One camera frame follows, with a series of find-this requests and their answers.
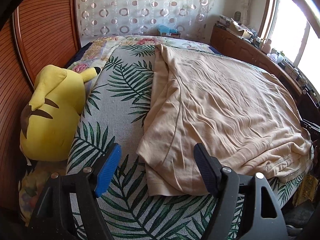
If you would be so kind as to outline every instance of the bright window pane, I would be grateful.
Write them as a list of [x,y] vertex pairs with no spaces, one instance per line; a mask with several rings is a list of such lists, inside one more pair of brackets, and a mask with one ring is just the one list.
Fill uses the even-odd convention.
[[320,63],[319,63],[320,39],[310,27],[308,41],[303,51],[298,68],[320,92]]
[[280,0],[276,24],[270,37],[271,47],[283,50],[291,61],[297,57],[307,19],[292,0]]

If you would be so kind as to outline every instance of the yellow plush toy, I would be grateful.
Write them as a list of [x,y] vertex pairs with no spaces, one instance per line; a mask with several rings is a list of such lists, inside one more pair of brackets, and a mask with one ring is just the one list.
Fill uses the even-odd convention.
[[35,92],[21,113],[20,149],[32,160],[62,161],[70,147],[85,104],[84,82],[100,73],[81,73],[45,66],[35,80]]

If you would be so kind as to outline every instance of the leaf-patterned bed sheet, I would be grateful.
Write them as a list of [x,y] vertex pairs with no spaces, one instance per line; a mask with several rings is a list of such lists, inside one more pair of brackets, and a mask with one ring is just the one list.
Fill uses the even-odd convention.
[[[103,70],[85,104],[67,171],[74,174],[92,165],[113,142],[121,145],[119,166],[108,191],[98,199],[115,239],[198,240],[216,204],[212,195],[148,196],[144,162],[135,151],[150,109],[155,45],[159,43],[214,54],[208,45],[193,41],[124,36],[96,40],[76,63],[86,63],[89,67],[98,65]],[[285,184],[277,178],[269,180],[281,207],[304,175],[305,172]],[[243,201],[244,196],[239,195],[228,239],[236,237]],[[71,203],[78,235],[86,239],[74,195]]]

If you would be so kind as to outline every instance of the metal screw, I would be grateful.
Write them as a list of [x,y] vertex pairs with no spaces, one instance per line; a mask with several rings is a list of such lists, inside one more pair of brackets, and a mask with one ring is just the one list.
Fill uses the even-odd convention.
[[263,178],[264,178],[264,175],[263,175],[261,172],[257,172],[257,173],[256,173],[256,177],[257,177],[258,179],[263,179]]
[[223,167],[223,168],[222,168],[222,171],[223,171],[224,173],[230,173],[230,172],[231,172],[231,168],[229,168],[229,167]]
[[57,172],[54,172],[51,174],[52,179],[56,179],[58,176],[59,176],[59,173],[57,173]]
[[92,168],[91,167],[85,167],[85,168],[83,168],[83,172],[84,173],[89,173],[89,172],[91,172],[92,171]]

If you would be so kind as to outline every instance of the wooden cabinet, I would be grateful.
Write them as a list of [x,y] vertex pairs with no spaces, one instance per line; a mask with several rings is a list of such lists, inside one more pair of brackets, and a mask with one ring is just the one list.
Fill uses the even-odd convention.
[[230,32],[215,26],[212,31],[210,45],[225,56],[255,65],[275,75],[295,100],[301,95],[300,87],[283,69],[271,61],[262,51]]

